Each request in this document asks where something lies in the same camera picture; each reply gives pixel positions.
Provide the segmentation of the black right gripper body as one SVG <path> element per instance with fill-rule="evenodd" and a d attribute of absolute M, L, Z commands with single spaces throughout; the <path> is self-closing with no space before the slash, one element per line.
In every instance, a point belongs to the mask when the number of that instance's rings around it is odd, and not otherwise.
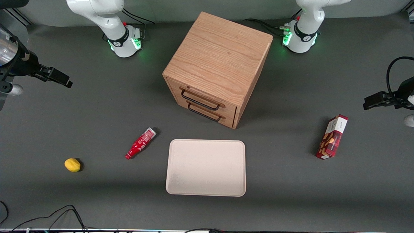
<path fill-rule="evenodd" d="M 20 46 L 19 42 L 9 37 L 8 44 L 8 76 L 31 76 L 43 80 L 40 75 L 41 65 L 38 62 L 38 57 L 33 52 Z"/>

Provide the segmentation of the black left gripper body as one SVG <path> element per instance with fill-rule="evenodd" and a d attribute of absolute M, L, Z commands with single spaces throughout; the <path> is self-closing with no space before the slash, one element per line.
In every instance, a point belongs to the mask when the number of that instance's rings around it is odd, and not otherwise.
<path fill-rule="evenodd" d="M 398 87 L 397 91 L 394 91 L 393 94 L 397 100 L 399 100 L 400 105 L 395 105 L 395 109 L 406 108 L 413 109 L 414 105 L 410 102 L 409 98 L 413 95 L 414 90 L 414 77 L 411 77 L 403 81 Z"/>

